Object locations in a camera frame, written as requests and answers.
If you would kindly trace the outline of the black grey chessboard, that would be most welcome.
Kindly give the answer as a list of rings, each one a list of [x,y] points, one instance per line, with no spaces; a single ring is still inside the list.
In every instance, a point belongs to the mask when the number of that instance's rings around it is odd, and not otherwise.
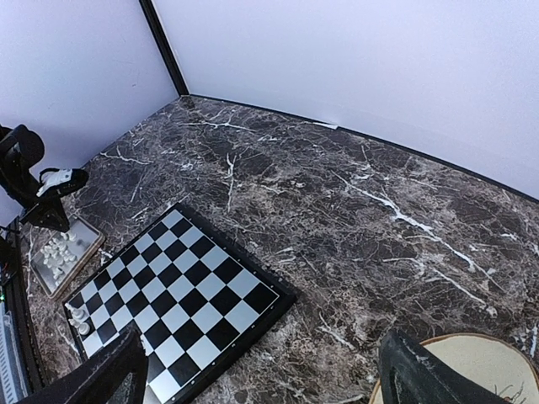
[[[194,210],[176,204],[65,301],[84,313],[90,359],[135,326],[148,359],[144,400],[190,403],[296,301],[295,294]]]

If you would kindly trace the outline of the white rook chess piece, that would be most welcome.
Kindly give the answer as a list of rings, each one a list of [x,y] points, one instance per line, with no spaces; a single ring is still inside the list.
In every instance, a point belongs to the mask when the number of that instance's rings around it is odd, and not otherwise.
[[[67,309],[70,311],[72,319],[77,323],[82,323],[88,316],[83,308],[67,305]]]

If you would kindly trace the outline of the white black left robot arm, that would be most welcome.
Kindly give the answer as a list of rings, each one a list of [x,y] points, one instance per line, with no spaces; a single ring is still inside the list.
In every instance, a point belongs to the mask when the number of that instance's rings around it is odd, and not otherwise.
[[[1,128],[1,186],[21,207],[20,220],[53,231],[70,227],[61,196],[38,196],[40,183],[30,169],[44,156],[44,143],[25,125]]]

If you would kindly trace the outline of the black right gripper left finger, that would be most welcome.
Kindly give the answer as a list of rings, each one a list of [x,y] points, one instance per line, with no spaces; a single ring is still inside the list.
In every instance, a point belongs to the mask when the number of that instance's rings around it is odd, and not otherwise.
[[[125,401],[144,401],[149,359],[141,332],[136,327],[123,329],[119,336],[70,374],[44,389],[25,397],[22,403],[106,403],[127,376]]]

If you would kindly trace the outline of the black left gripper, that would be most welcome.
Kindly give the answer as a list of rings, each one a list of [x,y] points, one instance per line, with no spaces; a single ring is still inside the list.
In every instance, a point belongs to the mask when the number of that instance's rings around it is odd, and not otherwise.
[[[21,224],[31,224],[53,231],[69,231],[70,222],[61,202],[61,198],[53,197],[40,202],[24,200],[22,213],[19,216]]]

